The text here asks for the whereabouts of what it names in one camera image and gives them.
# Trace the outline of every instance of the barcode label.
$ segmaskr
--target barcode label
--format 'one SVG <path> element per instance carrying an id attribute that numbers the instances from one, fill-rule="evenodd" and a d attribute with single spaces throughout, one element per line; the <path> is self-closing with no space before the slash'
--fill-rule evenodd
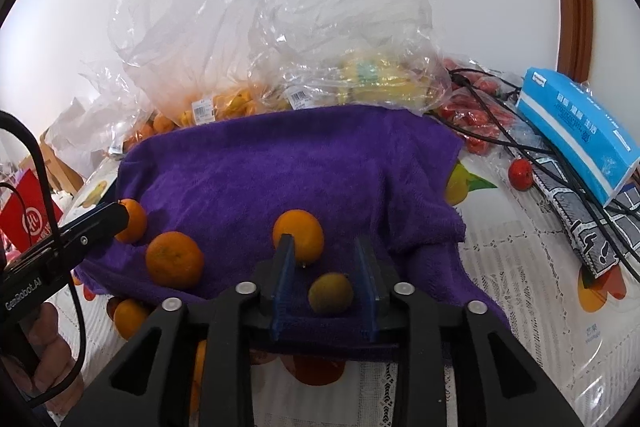
<path id="1" fill-rule="evenodd" d="M 210 123 L 216 121 L 216 115 L 213 112 L 213 102 L 210 98 L 203 98 L 191 104 L 193 110 L 193 121 L 196 125 Z"/>
<path id="2" fill-rule="evenodd" d="M 123 154 L 123 143 L 121 141 L 112 143 L 109 147 L 109 154 L 115 156 Z"/>
<path id="3" fill-rule="evenodd" d="M 287 100 L 289 100 L 289 103 L 294 110 L 314 107 L 311 96 L 309 96 L 309 93 L 306 92 L 305 89 L 292 86 L 285 89 L 283 94 L 287 97 Z"/>

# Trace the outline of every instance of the cardboard box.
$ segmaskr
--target cardboard box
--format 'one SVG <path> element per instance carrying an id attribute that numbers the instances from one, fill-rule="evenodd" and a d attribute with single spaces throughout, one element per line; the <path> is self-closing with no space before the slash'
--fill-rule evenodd
<path id="1" fill-rule="evenodd" d="M 44 158 L 44 164 L 47 167 L 47 171 L 55 178 L 60 189 L 66 190 L 66 192 L 75 196 L 84 185 L 84 180 L 80 174 L 60 160 L 56 153 L 53 152 L 53 149 L 44 142 L 47 130 L 40 136 L 40 151 Z"/>
<path id="2" fill-rule="evenodd" d="M 49 185 L 56 192 L 66 190 L 66 192 L 75 196 L 78 190 L 84 185 L 84 180 L 80 174 L 60 160 L 50 146 L 44 143 L 46 134 L 47 131 L 40 136 L 40 151 L 42 152 L 44 165 L 47 169 Z M 27 158 L 20 162 L 20 168 L 28 168 L 35 172 L 33 158 L 27 156 Z"/>

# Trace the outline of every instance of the bag of oranges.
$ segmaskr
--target bag of oranges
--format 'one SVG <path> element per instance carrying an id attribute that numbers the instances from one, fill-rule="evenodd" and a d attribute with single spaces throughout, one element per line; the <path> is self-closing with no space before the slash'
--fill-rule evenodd
<path id="1" fill-rule="evenodd" d="M 257 3 L 116 0 L 108 35 L 133 83 L 175 125 L 228 120 L 258 112 L 246 89 Z"/>

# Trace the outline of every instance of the black cable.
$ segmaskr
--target black cable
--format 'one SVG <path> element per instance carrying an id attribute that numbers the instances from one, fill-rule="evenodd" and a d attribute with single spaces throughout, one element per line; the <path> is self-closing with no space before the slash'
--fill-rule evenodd
<path id="1" fill-rule="evenodd" d="M 71 274 L 69 274 L 69 282 L 67 284 L 69 291 L 71 292 L 71 298 L 74 302 L 74 307 L 76 308 L 76 315 L 78 316 L 78 329 L 80 330 L 80 347 L 78 350 L 78 359 L 74 364 L 74 367 L 71 368 L 69 374 L 66 375 L 63 380 L 53 387 L 47 389 L 44 393 L 31 398 L 27 405 L 32 409 L 39 405 L 42 405 L 45 402 L 48 402 L 52 398 L 56 397 L 60 393 L 62 393 L 67 387 L 69 387 L 82 370 L 82 366 L 84 365 L 84 357 L 86 354 L 86 330 L 84 326 L 84 315 L 82 315 L 82 307 L 80 305 L 80 299 L 78 298 L 78 292 L 76 291 L 76 285 L 74 285 L 73 279 L 71 279 Z"/>
<path id="2" fill-rule="evenodd" d="M 458 132 L 460 134 L 464 134 L 465 136 L 469 136 L 471 138 L 477 138 L 479 140 L 483 140 L 483 141 L 489 142 L 489 143 L 494 143 L 496 145 L 502 145 L 504 147 L 513 147 L 513 144 L 511 144 L 510 142 L 507 142 L 505 140 L 498 140 L 497 138 L 491 138 L 491 137 L 488 137 L 488 136 L 483 136 L 481 134 L 476 134 L 474 132 L 466 130 L 463 127 L 457 126 L 456 124 L 451 123 L 450 121 L 448 121 L 446 118 L 441 117 L 437 113 L 430 113 L 430 115 L 433 116 L 439 122 L 442 122 L 444 125 L 446 125 L 450 129 L 452 129 L 452 130 L 454 130 L 454 131 L 456 131 L 456 132 Z M 529 145 L 518 144 L 518 148 L 522 148 L 524 150 L 528 150 L 528 151 L 532 151 L 532 152 L 539 152 L 541 154 L 551 154 L 551 151 L 548 151 L 546 149 L 540 149 L 538 147 L 532 147 L 532 146 L 529 146 Z"/>
<path id="3" fill-rule="evenodd" d="M 40 191 L 42 193 L 45 213 L 47 215 L 47 219 L 49 219 L 49 226 L 51 228 L 51 239 L 54 247 L 52 261 L 57 263 L 59 267 L 63 267 L 61 257 L 64 252 L 64 246 L 62 244 L 62 238 L 60 237 L 60 229 L 58 228 L 56 214 L 53 211 L 53 199 L 51 198 L 51 193 L 49 192 L 49 182 L 47 181 L 47 168 L 44 163 L 44 158 L 42 157 L 40 146 L 33 134 L 30 133 L 30 131 L 24 126 L 24 124 L 7 112 L 0 111 L 0 128 L 13 134 L 18 140 L 20 140 L 20 142 L 25 145 L 25 147 L 27 147 L 27 150 L 31 154 L 31 158 L 33 159 L 33 164 L 36 169 L 36 174 L 38 176 L 38 182 L 40 184 Z M 69 288 L 69 291 L 71 292 L 71 298 L 73 299 L 74 306 L 76 308 L 76 314 L 78 315 L 78 329 L 80 330 L 80 348 L 78 350 L 78 359 L 76 360 L 74 367 L 71 368 L 69 374 L 66 375 L 66 377 L 63 378 L 63 380 L 59 384 L 51 387 L 50 389 L 47 389 L 44 393 L 31 398 L 27 402 L 27 404 L 31 408 L 42 405 L 43 403 L 62 393 L 78 377 L 78 375 L 80 374 L 80 370 L 84 365 L 84 357 L 86 355 L 86 330 L 84 326 L 84 315 L 82 315 L 80 299 L 78 298 L 76 286 L 74 285 L 70 273 L 68 275 L 67 286 Z"/>
<path id="4" fill-rule="evenodd" d="M 513 89 L 515 89 L 517 92 L 520 92 L 520 90 L 522 89 L 521 87 L 518 87 L 515 84 L 511 84 L 510 82 L 507 82 L 505 79 L 501 78 L 497 74 L 487 73 L 486 71 L 482 71 L 482 70 L 474 70 L 472 68 L 458 68 L 455 70 L 449 70 L 449 74 L 455 74 L 455 73 L 481 73 L 482 76 L 492 76 L 494 78 L 497 78 L 503 84 L 506 84 L 509 87 L 513 87 Z"/>
<path id="5" fill-rule="evenodd" d="M 554 179 L 559 184 L 561 184 L 561 185 L 563 185 L 563 186 L 565 186 L 567 188 L 570 188 L 572 191 L 574 191 L 574 193 L 578 196 L 578 198 L 580 199 L 582 204 L 587 209 L 587 212 L 590 214 L 591 218 L 594 219 L 594 222 L 596 223 L 596 226 L 598 227 L 598 229 L 602 233 L 602 235 L 605 238 L 605 240 L 609 243 L 609 246 L 613 249 L 615 255 L 620 260 L 620 263 L 622 263 L 626 267 L 626 269 L 629 271 L 629 273 L 634 277 L 634 279 L 636 279 L 640 283 L 640 275 L 638 274 L 638 272 L 636 272 L 635 269 L 633 269 L 631 267 L 631 265 L 626 260 L 625 256 L 622 255 L 622 253 L 618 249 L 618 246 L 615 244 L 615 242 L 613 241 L 612 237 L 610 236 L 609 232 L 607 232 L 607 230 L 600 223 L 601 219 L 604 218 L 604 220 L 607 222 L 607 224 L 611 227 L 611 229 L 614 232 L 614 234 L 616 235 L 616 237 L 620 240 L 620 243 L 622 243 L 622 245 L 626 244 L 628 253 L 630 253 L 636 259 L 636 261 L 638 261 L 639 263 L 640 263 L 640 256 L 633 249 L 632 245 L 630 245 L 628 243 L 628 241 L 624 237 L 622 237 L 622 233 L 615 226 L 615 224 L 612 222 L 612 220 L 610 219 L 609 214 L 607 214 L 607 211 L 604 209 L 604 207 L 597 202 L 597 199 L 595 198 L 593 193 L 588 189 L 588 187 L 583 186 L 578 181 L 580 179 L 578 174 L 574 171 L 572 166 L 568 162 L 566 162 L 566 160 L 564 159 L 564 156 L 562 156 L 562 154 L 559 152 L 558 149 L 556 149 L 556 147 L 550 142 L 550 140 L 546 139 L 546 137 L 542 137 L 542 139 L 545 142 L 546 146 L 548 146 L 553 151 L 553 155 L 556 157 L 556 160 L 560 162 L 560 164 L 562 166 L 562 169 L 564 171 L 564 174 L 565 174 L 565 176 L 567 176 L 567 181 L 562 180 L 561 178 L 559 178 L 558 176 L 553 174 L 551 171 L 546 169 L 544 166 L 540 165 L 535 160 L 535 158 L 533 158 L 529 153 L 527 153 L 526 150 L 522 149 L 522 145 L 517 143 L 516 140 L 508 133 L 508 131 L 502 126 L 500 121 L 495 117 L 495 115 L 493 114 L 491 109 L 488 107 L 488 105 L 486 105 L 484 100 L 478 95 L 478 93 L 476 93 L 476 89 L 471 84 L 471 82 L 469 81 L 468 78 L 466 78 L 466 77 L 464 77 L 462 75 L 460 75 L 459 78 L 455 78 L 453 76 L 455 73 L 451 72 L 451 74 L 452 74 L 452 79 L 457 84 L 462 85 L 463 87 L 466 87 L 466 89 L 469 90 L 469 93 L 471 93 L 471 95 L 480 104 L 482 109 L 487 113 L 487 116 L 490 118 L 490 120 L 492 120 L 494 122 L 494 124 L 498 127 L 498 129 L 500 129 L 500 131 L 507 137 L 507 139 L 511 143 L 510 147 L 513 147 L 513 148 L 516 148 L 516 149 L 520 150 L 521 154 L 525 158 L 527 158 L 527 160 L 529 160 L 529 162 L 531 163 L 532 166 L 535 166 L 539 170 L 543 171 L 551 179 Z M 515 111 L 513 111 L 512 109 L 510 109 L 507 106 L 505 106 L 505 107 L 508 108 L 511 112 L 513 112 L 514 114 L 517 115 L 517 113 Z M 591 206 L 591 204 L 590 204 L 590 202 L 588 200 L 593 201 L 594 206 L 602 214 L 601 218 L 598 218 L 598 216 L 596 215 L 595 211 L 593 210 L 593 207 Z"/>
<path id="6" fill-rule="evenodd" d="M 488 107 L 488 105 L 486 105 L 486 103 L 484 102 L 484 100 L 482 99 L 482 97 L 480 97 L 480 95 L 478 95 L 478 93 L 476 92 L 477 90 L 481 90 L 478 89 L 476 86 L 474 86 L 473 84 L 471 84 L 471 82 L 469 81 L 468 78 L 466 78 L 465 76 L 462 75 L 458 75 L 456 76 L 455 74 L 452 76 L 452 79 L 455 83 L 457 83 L 459 86 L 462 87 L 466 87 L 466 89 L 469 90 L 469 92 L 471 93 L 471 95 L 476 99 L 476 101 L 480 104 L 480 107 L 482 107 L 482 109 L 485 111 L 485 113 L 487 113 L 487 115 L 489 116 L 489 118 L 498 126 L 498 128 L 500 129 L 500 131 L 509 139 L 509 141 L 511 142 L 511 145 L 509 147 L 513 147 L 515 149 L 520 150 L 521 152 L 524 152 L 525 150 L 530 150 L 530 148 L 528 146 L 524 146 L 522 144 L 519 144 L 516 142 L 516 140 L 513 139 L 513 137 L 507 132 L 507 130 L 502 126 L 502 124 L 500 124 L 500 122 L 497 120 L 497 118 L 495 118 L 495 115 L 493 114 L 493 111 L 491 111 L 491 109 Z M 524 123 L 526 123 L 527 125 L 529 125 L 530 127 L 533 128 L 533 124 L 527 120 L 526 118 L 523 117 L 523 115 L 520 115 L 519 113 L 517 113 L 515 110 L 513 110 L 508 104 L 504 103 L 502 100 L 500 100 L 497 97 L 492 97 L 493 100 L 495 100 L 495 102 L 497 102 L 501 107 L 505 108 L 506 110 L 510 111 L 513 115 L 515 115 L 517 118 L 519 118 L 520 120 L 522 120 Z M 477 135 L 474 136 L 477 137 L 478 139 L 482 139 L 481 135 Z M 551 142 L 546 139 L 546 137 L 542 137 L 542 140 L 546 142 L 547 145 L 550 145 Z M 553 156 L 558 156 L 559 152 L 557 149 L 555 149 L 556 152 L 551 152 L 551 151 L 545 151 L 543 149 L 539 149 L 537 151 L 534 152 L 540 152 L 541 154 L 547 154 L 547 155 L 553 155 Z M 540 169 L 542 172 L 544 172 L 547 176 L 549 176 L 551 179 L 553 179 L 553 181 L 555 181 L 556 183 L 562 185 L 563 187 L 567 187 L 570 188 L 571 190 L 573 190 L 574 192 L 576 190 L 580 190 L 581 186 L 576 189 L 576 187 L 572 187 L 569 186 L 565 180 L 563 180 L 562 178 L 560 178 L 559 176 L 556 176 L 553 172 L 549 171 L 548 169 L 546 169 L 545 166 L 540 165 L 540 163 L 538 163 L 537 161 L 535 161 L 534 158 L 532 158 L 529 155 L 526 155 L 527 159 L 534 163 L 536 165 L 536 167 L 538 169 Z M 593 200 L 591 200 L 591 203 L 593 204 L 598 204 L 598 201 L 593 198 Z M 640 220 L 640 212 L 636 211 L 636 210 L 631 210 L 630 208 L 628 208 L 628 206 L 625 206 L 623 203 L 620 203 L 619 201 L 612 201 L 612 203 L 615 203 L 616 206 L 618 206 L 621 210 L 613 210 L 611 209 L 613 212 L 618 212 L 618 213 L 623 213 L 626 214 L 627 216 L 633 216 L 636 219 Z"/>
<path id="7" fill-rule="evenodd" d="M 18 189 L 15 188 L 11 183 L 7 182 L 0 182 L 0 188 L 8 188 L 17 196 L 18 200 L 20 201 L 20 204 L 22 205 L 22 217 L 24 219 L 24 225 L 25 227 L 27 227 L 27 236 L 29 236 L 29 246 L 32 247 L 33 239 L 31 238 L 31 231 L 29 230 L 29 224 L 27 222 L 27 206 L 24 204 L 24 200 L 22 199 L 20 192 L 18 192 Z"/>
<path id="8" fill-rule="evenodd" d="M 580 177 L 579 177 L 578 173 L 575 172 L 575 169 L 573 168 L 571 163 L 566 161 L 558 150 L 556 150 L 556 153 L 558 154 L 558 161 L 561 163 L 562 169 L 564 170 L 565 175 L 567 176 L 567 178 L 571 178 L 572 181 L 575 184 L 580 185 L 580 182 L 578 181 L 580 179 Z M 591 189 L 589 187 L 584 186 L 583 189 L 585 190 L 586 194 L 588 194 L 591 198 L 595 199 L 595 196 L 591 192 Z M 627 249 L 628 253 L 630 253 L 636 259 L 636 261 L 638 261 L 640 263 L 640 256 L 634 250 L 633 245 L 631 245 L 628 242 L 628 240 L 626 240 L 626 238 L 623 237 L 622 232 L 620 232 L 620 230 L 618 229 L 617 225 L 612 222 L 611 217 L 609 216 L 609 214 L 607 214 L 607 211 L 603 208 L 603 206 L 601 204 L 592 205 L 592 204 L 589 203 L 589 201 L 587 200 L 585 195 L 582 194 L 582 192 L 580 190 L 574 190 L 574 192 L 580 198 L 580 201 L 582 202 L 584 207 L 587 209 L 587 212 L 589 213 L 591 218 L 594 219 L 594 221 L 596 222 L 596 225 L 600 229 L 600 233 L 604 236 L 605 240 L 609 243 L 609 246 L 614 251 L 614 254 L 620 260 L 620 263 L 622 263 L 625 266 L 625 268 L 628 270 L 628 272 L 633 276 L 633 278 L 636 279 L 636 281 L 638 281 L 640 283 L 640 275 L 638 275 L 638 272 L 631 267 L 631 265 L 629 264 L 629 261 L 622 254 L 620 249 L 618 249 L 618 245 L 616 245 L 615 241 L 610 236 L 609 232 L 607 232 L 607 230 L 604 227 L 601 227 L 600 220 L 602 218 L 604 218 L 606 223 L 609 225 L 609 228 L 613 231 L 613 233 L 618 238 L 620 243 L 622 243 L 623 246 L 626 246 L 626 249 Z M 595 211 L 593 210 L 594 206 L 595 206 L 596 210 L 602 215 L 601 218 L 597 217 Z"/>

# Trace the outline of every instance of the red bag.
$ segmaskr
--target red bag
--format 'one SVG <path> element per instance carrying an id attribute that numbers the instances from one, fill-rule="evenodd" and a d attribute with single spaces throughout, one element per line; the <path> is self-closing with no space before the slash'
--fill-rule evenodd
<path id="1" fill-rule="evenodd" d="M 25 172 L 15 188 L 24 200 L 27 211 L 26 219 L 18 196 L 12 194 L 0 212 L 0 229 L 15 248 L 24 252 L 32 244 L 35 245 L 47 237 L 51 233 L 51 227 L 44 208 L 40 182 L 35 174 L 30 170 Z M 53 213 L 56 220 L 60 220 L 62 210 L 55 203 L 53 203 Z"/>

